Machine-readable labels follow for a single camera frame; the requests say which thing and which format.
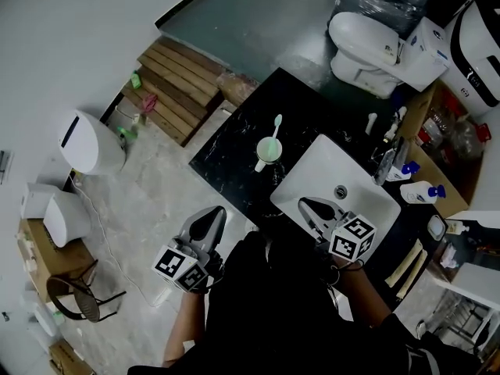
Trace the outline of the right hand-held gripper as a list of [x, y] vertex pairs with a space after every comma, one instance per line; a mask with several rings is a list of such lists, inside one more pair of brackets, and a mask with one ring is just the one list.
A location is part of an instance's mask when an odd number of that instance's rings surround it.
[[330, 254], [353, 263], [371, 249], [377, 228], [364, 216], [316, 197], [301, 197], [298, 210], [317, 239], [327, 241]]

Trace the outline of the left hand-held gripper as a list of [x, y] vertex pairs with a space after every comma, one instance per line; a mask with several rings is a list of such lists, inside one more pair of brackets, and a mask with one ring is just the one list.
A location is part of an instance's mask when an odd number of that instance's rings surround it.
[[196, 293], [196, 287], [208, 275], [204, 267], [209, 253], [222, 239], [226, 221], [227, 211], [221, 205], [188, 217], [179, 236], [161, 247], [152, 270], [182, 291]]

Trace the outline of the person's left hand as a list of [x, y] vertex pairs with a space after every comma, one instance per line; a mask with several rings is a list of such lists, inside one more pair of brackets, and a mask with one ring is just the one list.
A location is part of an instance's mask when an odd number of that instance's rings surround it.
[[207, 294], [213, 286], [218, 284], [223, 279], [225, 273], [223, 258], [218, 251], [211, 251], [209, 257], [210, 259], [204, 267], [208, 275], [198, 284], [195, 291], [202, 295]]

